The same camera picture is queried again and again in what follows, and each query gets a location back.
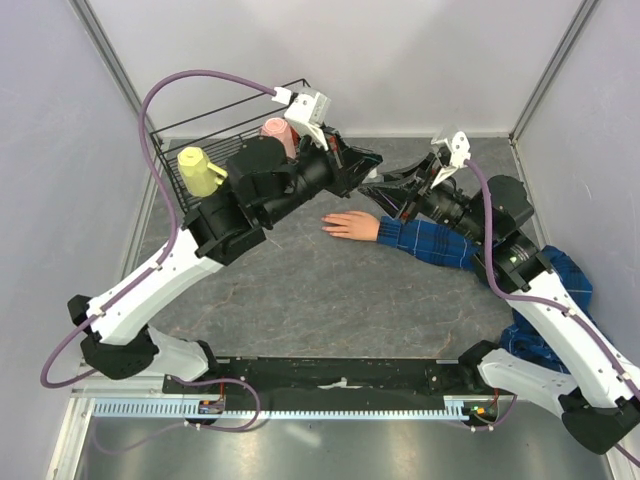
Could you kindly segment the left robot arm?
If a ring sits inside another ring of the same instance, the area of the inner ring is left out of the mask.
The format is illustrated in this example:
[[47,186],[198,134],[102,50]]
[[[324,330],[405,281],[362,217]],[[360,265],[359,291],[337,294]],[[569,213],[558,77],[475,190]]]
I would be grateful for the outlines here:
[[323,133],[326,146],[303,137],[295,159],[273,137],[248,139],[226,161],[216,191],[136,269],[139,283],[125,279],[99,297],[70,300],[74,319],[92,321],[80,343],[85,362],[112,380],[151,373],[181,378],[198,393],[215,389],[220,371],[208,344],[169,336],[149,322],[191,286],[264,242],[266,231],[319,192],[346,197],[381,164],[381,155],[348,145],[336,130]]

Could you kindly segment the blue plaid sleeve forearm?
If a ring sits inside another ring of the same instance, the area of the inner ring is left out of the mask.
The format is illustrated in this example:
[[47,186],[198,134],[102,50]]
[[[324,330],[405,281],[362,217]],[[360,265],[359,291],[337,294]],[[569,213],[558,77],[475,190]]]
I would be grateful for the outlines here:
[[400,250],[431,265],[472,270],[472,258],[480,251],[472,241],[443,225],[424,220],[402,223],[382,217],[377,243]]

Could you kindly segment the mannequin hand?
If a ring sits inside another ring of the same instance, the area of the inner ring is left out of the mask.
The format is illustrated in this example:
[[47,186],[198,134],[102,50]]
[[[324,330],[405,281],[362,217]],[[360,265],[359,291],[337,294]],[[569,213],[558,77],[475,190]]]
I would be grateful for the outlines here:
[[362,211],[331,213],[322,221],[322,230],[330,236],[353,241],[375,242],[380,229],[380,220]]

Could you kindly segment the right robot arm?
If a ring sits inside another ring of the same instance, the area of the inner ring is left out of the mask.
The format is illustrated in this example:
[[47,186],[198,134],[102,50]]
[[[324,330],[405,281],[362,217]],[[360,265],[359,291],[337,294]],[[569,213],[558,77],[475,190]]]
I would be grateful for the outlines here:
[[587,450],[619,447],[639,424],[639,370],[591,320],[592,287],[581,270],[522,231],[534,209],[518,179],[483,178],[469,196],[429,155],[360,192],[385,211],[380,243],[471,271],[512,309],[498,344],[483,341],[462,355],[465,391],[506,390],[558,416]]

